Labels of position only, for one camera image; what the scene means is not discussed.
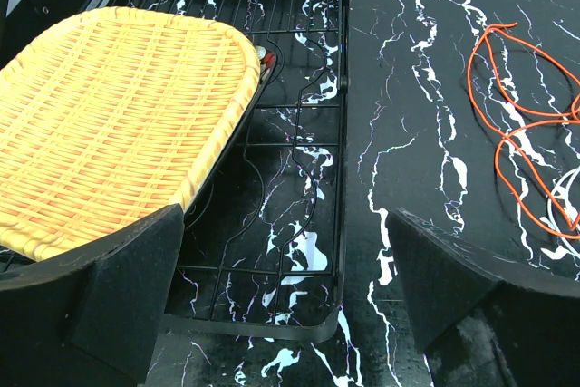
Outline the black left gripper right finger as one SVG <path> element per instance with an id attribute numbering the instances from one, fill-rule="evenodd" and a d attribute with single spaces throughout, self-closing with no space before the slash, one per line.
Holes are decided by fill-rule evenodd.
<path id="1" fill-rule="evenodd" d="M 404 209 L 387 229 L 416 348 L 436 386 L 576 386 L 579 284 Z"/>

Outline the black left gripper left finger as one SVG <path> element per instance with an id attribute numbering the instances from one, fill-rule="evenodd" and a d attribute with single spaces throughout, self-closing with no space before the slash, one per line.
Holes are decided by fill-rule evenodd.
<path id="1" fill-rule="evenodd" d="M 37 263 L 1 269 L 4 386 L 145 382 L 184 233 L 179 205 Z"/>

